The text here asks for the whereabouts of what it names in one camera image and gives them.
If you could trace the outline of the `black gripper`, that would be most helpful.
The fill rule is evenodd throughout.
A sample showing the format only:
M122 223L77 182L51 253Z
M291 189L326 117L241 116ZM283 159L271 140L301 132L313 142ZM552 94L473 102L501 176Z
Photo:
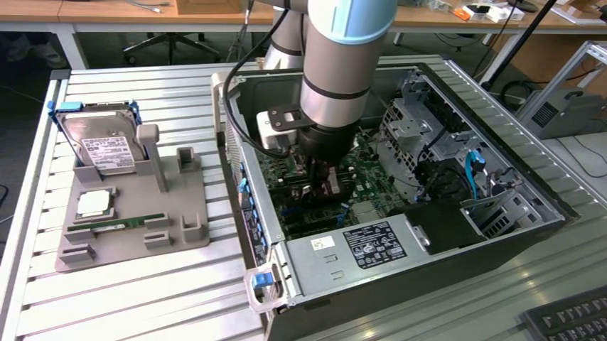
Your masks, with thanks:
M313 125L298 129L298 145L306 157L306 166L328 164L338 166L354 145L360 124L341 128Z

